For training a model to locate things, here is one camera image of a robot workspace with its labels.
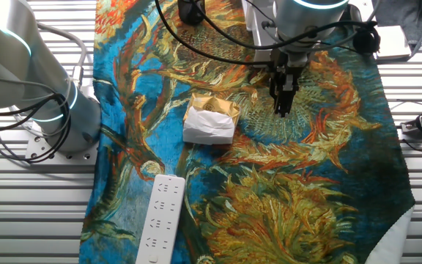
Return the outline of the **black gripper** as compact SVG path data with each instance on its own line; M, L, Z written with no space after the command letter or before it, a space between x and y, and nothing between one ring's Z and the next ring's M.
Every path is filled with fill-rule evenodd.
M291 59L290 54L279 48L271 51L270 61L270 92L275 93L274 112L279 117L285 117L290 114L296 91L299 90L298 79L303 72L303 61Z

